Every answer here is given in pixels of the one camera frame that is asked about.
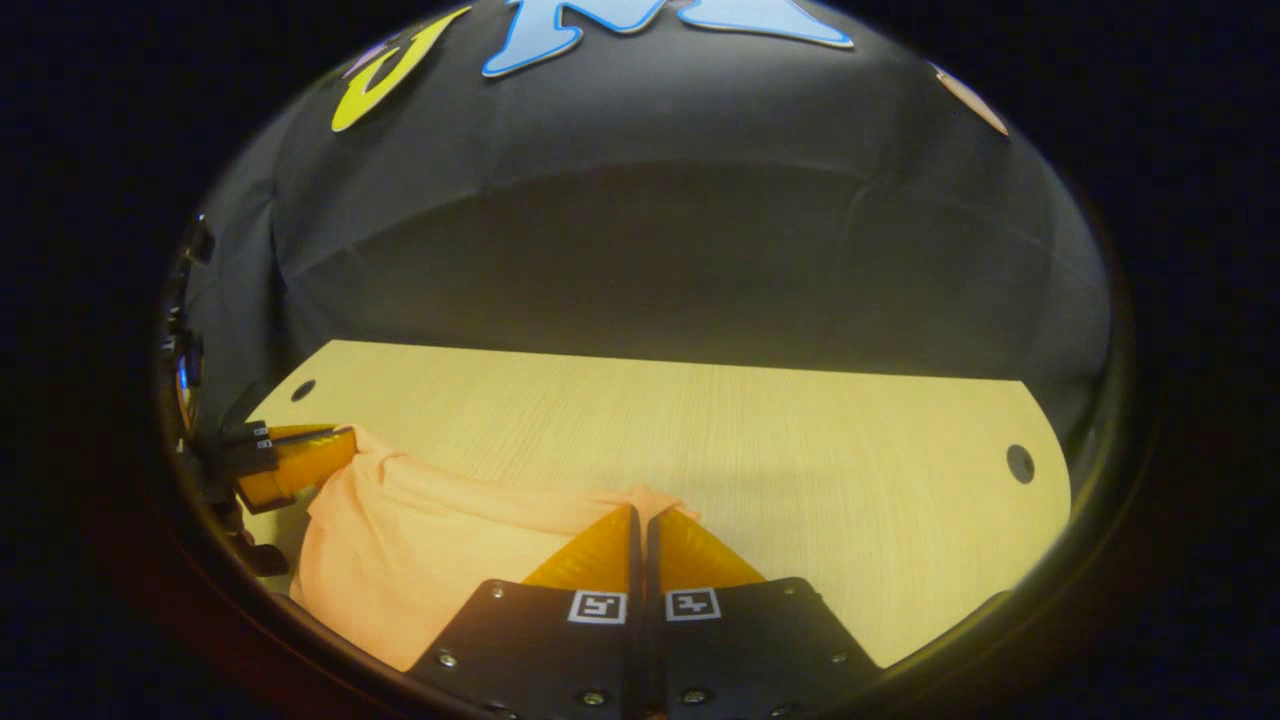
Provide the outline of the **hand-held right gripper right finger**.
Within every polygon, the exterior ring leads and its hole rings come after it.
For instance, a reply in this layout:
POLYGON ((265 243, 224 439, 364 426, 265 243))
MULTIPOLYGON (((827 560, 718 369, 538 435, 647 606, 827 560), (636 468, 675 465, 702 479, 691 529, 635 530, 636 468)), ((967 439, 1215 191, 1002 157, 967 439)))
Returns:
POLYGON ((812 583, 765 577, 684 511, 648 523, 645 592, 660 719, 805 719, 882 675, 812 583))

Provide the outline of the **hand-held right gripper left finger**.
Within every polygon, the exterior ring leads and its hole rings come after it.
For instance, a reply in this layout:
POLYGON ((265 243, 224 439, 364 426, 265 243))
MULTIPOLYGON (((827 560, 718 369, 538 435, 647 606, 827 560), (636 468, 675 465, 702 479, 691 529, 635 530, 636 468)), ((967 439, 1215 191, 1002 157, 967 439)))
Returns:
POLYGON ((522 582, 484 580, 411 678, 488 719, 639 717, 640 539, 623 505, 522 582))

